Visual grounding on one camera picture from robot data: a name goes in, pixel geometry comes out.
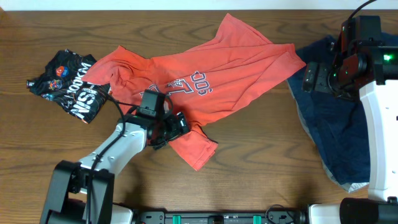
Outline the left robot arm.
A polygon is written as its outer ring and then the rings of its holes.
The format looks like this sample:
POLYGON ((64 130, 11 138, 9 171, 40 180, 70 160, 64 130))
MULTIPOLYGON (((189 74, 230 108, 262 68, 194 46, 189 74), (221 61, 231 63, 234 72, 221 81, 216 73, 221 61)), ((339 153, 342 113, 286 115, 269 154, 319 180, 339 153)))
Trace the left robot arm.
POLYGON ((92 153, 55 166, 40 222, 134 223, 133 210, 113 202, 115 178, 146 146, 158 150, 188 132, 184 113, 174 113, 168 95, 145 90, 141 103, 121 113, 113 133, 92 153))

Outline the orange red soccer t-shirt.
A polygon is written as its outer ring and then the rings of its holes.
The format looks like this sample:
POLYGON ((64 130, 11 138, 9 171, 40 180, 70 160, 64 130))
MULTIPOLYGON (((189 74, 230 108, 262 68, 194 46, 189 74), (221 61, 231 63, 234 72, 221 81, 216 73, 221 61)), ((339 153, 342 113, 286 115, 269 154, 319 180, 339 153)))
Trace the orange red soccer t-shirt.
POLYGON ((169 95, 183 112, 190 132, 173 140, 175 152, 195 170, 215 153, 217 143, 202 131, 206 124, 244 108, 305 66, 293 44, 275 44, 227 14, 215 37, 179 54, 144 58, 124 47, 97 61, 85 82, 109 85, 127 111, 145 90, 169 95))

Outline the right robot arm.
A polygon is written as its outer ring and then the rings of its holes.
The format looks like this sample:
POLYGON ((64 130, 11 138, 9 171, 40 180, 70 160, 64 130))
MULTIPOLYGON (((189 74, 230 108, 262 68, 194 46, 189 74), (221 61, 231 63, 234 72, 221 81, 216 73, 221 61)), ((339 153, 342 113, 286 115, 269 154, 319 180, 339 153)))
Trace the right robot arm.
POLYGON ((397 47, 382 40, 379 16, 354 16, 341 25, 331 65, 310 62, 302 89, 360 100, 366 115, 368 198, 313 204, 307 223, 397 223, 397 47))

